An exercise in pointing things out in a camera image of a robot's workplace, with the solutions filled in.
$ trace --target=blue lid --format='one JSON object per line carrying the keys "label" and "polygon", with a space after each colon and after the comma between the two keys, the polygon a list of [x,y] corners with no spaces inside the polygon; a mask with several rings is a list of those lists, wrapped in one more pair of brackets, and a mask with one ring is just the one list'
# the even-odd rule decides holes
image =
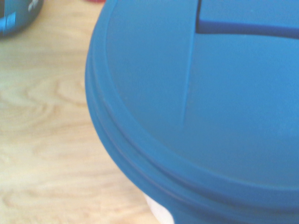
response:
{"label": "blue lid", "polygon": [[109,0],[93,33],[94,126],[176,223],[299,222],[299,3],[242,2]]}

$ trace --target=blue object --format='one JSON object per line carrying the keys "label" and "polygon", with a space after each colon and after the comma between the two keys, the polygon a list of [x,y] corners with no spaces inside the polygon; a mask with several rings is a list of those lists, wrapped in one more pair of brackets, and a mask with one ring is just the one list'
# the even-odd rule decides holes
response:
{"label": "blue object", "polygon": [[[219,14],[217,2],[227,3]],[[97,133],[176,224],[299,223],[299,40],[288,30],[298,18],[280,7],[298,4],[252,1],[289,16],[272,33],[275,15],[252,30],[254,16],[226,12],[241,2],[108,0],[92,36],[85,86]],[[226,19],[246,34],[219,30]]]}
{"label": "blue object", "polygon": [[0,0],[0,37],[28,26],[39,14],[43,0]]}

